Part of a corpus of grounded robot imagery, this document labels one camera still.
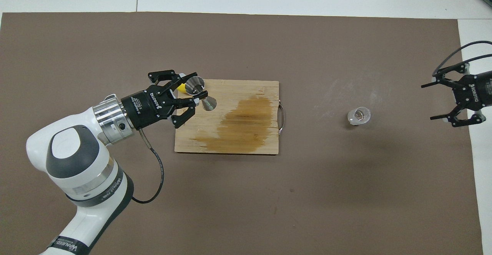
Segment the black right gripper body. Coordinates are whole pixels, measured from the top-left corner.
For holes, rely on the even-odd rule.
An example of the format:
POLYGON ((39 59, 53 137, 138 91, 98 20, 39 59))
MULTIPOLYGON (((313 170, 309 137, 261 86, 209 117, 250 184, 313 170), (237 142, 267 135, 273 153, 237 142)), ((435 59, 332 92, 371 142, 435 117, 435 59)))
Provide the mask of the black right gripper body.
POLYGON ((492 71, 464 75, 457 82, 455 102, 462 107, 489 107, 492 104, 492 71))

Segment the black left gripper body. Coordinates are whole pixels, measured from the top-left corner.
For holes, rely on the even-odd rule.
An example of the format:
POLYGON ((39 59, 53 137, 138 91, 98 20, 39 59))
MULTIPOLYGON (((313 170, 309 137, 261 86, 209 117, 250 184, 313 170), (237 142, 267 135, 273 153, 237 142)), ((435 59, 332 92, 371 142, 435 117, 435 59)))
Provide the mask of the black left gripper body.
POLYGON ((173 109, 163 101, 154 92, 143 90, 123 97, 121 104, 133 128, 142 129, 172 115, 173 109))

